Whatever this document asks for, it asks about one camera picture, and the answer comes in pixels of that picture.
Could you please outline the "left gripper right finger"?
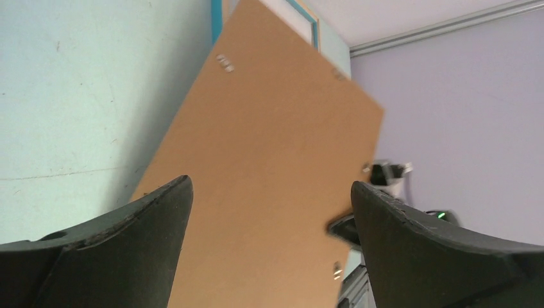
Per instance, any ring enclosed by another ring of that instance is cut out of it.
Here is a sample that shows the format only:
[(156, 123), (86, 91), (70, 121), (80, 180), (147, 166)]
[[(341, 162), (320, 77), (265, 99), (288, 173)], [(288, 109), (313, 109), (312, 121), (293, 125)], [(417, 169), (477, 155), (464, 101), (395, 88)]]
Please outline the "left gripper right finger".
[(351, 200), (377, 307), (542, 307), (543, 247), (459, 227), (364, 182)]

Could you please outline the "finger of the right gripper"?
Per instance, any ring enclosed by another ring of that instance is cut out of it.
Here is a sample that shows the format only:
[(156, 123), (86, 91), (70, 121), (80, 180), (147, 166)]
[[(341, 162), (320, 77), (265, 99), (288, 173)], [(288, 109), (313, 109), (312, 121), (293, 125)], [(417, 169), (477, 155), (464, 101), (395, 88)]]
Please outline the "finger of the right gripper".
[(345, 215), (329, 223), (327, 234), (346, 242), (351, 247), (361, 247), (353, 214)]

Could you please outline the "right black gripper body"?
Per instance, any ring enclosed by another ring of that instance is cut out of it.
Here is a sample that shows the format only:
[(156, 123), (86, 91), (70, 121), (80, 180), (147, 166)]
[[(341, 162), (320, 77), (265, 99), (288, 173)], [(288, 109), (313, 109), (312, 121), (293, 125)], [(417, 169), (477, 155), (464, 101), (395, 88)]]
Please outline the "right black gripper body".
[(447, 221), (453, 225), (460, 225), (458, 216), (451, 210), (428, 210), (425, 213), (443, 221)]

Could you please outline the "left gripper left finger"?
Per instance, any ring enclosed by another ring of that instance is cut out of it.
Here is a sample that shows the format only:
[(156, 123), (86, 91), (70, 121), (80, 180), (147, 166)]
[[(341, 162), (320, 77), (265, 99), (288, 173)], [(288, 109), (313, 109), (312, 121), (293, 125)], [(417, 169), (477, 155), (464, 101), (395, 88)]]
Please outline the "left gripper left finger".
[(179, 176), (37, 241), (1, 245), (2, 307), (166, 307), (191, 213)]

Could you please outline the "brown cardboard backing board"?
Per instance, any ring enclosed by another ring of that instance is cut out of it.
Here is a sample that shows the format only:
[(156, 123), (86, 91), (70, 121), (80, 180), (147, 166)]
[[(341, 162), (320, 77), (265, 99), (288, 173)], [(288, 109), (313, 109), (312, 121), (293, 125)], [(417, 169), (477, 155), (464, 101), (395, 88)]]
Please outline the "brown cardboard backing board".
[(240, 1), (134, 192), (194, 199), (170, 307), (335, 307), (350, 212), (384, 115), (260, 1)]

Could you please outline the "wooden picture frame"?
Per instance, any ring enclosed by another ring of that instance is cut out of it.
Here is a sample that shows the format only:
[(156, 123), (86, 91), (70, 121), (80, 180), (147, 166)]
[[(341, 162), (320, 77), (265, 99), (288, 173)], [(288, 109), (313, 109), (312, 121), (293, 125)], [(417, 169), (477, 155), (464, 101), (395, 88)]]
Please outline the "wooden picture frame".
[[(297, 1), (302, 8), (309, 13), (309, 15), (313, 18), (315, 18), (316, 23), (314, 24), (314, 43), (315, 43), (315, 49), (318, 51), (321, 51), (321, 41), (320, 41), (320, 33), (319, 33), (319, 17), (316, 13), (314, 13), (308, 5), (306, 5), (303, 1)], [(234, 10), (237, 8), (240, 1), (235, 0), (213, 0), (211, 1), (211, 29), (212, 29), (212, 43), (214, 44), (217, 39), (219, 38), (223, 26), (227, 22), (227, 20), (230, 18), (230, 16), (234, 13)]]

